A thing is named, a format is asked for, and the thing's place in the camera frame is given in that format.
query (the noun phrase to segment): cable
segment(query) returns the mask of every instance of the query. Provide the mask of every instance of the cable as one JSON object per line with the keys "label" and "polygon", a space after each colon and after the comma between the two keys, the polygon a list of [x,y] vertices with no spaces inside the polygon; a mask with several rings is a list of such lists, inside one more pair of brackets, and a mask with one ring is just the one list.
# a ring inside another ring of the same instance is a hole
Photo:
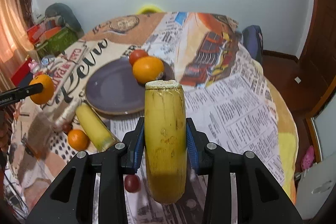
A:
{"label": "cable", "polygon": [[19,193],[17,192],[17,190],[15,189],[15,187],[12,185],[12,183],[9,181],[5,171],[3,169],[1,169],[3,171],[3,174],[4,174],[4,177],[6,178],[8,184],[12,187],[12,190],[15,192],[16,194],[16,198],[18,198],[18,200],[20,200],[25,206],[26,208],[28,209],[28,206],[26,205],[26,203],[23,201],[23,199],[20,197]]}
{"label": "cable", "polygon": [[[6,198],[6,200],[7,200],[7,203],[9,204],[10,203],[10,199],[8,199],[8,198]],[[23,218],[24,220],[27,220],[21,213],[19,213],[15,208],[14,208],[14,206],[11,206],[11,208],[21,217],[21,218]]]}

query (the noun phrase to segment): plate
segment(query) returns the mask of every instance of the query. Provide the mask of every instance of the plate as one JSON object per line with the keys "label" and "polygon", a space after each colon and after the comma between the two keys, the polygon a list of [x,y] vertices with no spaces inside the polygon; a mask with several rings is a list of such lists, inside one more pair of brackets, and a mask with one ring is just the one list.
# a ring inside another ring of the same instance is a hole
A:
{"label": "plate", "polygon": [[[174,72],[164,61],[163,80],[173,80]],[[128,57],[114,60],[99,68],[85,87],[88,103],[97,111],[112,114],[130,114],[144,109],[145,86],[133,76]]]}

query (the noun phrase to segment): tomato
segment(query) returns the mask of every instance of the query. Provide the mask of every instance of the tomato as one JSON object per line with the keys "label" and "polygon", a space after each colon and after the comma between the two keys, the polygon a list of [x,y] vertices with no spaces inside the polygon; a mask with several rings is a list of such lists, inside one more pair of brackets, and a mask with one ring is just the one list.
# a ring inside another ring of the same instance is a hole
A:
{"label": "tomato", "polygon": [[65,134],[68,134],[70,130],[72,130],[72,124],[71,123],[65,123],[62,125],[62,130]]}
{"label": "tomato", "polygon": [[140,178],[137,175],[127,175],[124,180],[124,187],[129,193],[140,191]]}
{"label": "tomato", "polygon": [[164,65],[161,59],[147,56],[138,59],[132,68],[133,76],[140,84],[160,80],[164,75]]}
{"label": "tomato", "polygon": [[130,55],[129,55],[129,62],[133,66],[133,64],[138,60],[139,58],[148,56],[148,53],[144,50],[134,50]]}

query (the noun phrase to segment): peeled banana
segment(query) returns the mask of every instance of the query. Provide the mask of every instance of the peeled banana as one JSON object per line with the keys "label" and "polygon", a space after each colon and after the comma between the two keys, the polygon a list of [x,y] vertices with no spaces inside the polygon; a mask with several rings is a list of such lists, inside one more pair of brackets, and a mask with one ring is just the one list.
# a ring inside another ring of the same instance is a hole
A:
{"label": "peeled banana", "polygon": [[76,109],[77,119],[99,152],[105,151],[119,142],[110,130],[104,125],[98,115],[86,103],[82,103]]}
{"label": "peeled banana", "polygon": [[184,193],[187,166],[184,93],[175,80],[146,83],[144,134],[151,195],[174,203]]}

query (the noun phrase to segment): cherry tomato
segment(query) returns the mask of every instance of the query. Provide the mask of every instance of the cherry tomato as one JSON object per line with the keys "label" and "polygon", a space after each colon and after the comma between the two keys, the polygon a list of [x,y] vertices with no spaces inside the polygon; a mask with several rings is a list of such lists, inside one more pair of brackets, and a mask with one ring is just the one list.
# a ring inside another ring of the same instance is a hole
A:
{"label": "cherry tomato", "polygon": [[72,130],[72,124],[71,123],[65,123],[62,125],[62,130],[65,134],[68,134],[70,130]]}
{"label": "cherry tomato", "polygon": [[127,175],[124,180],[124,187],[129,193],[140,191],[140,178],[137,175]]}
{"label": "cherry tomato", "polygon": [[148,53],[144,50],[134,50],[130,55],[129,55],[129,62],[133,66],[133,64],[138,60],[139,58],[148,56]]}

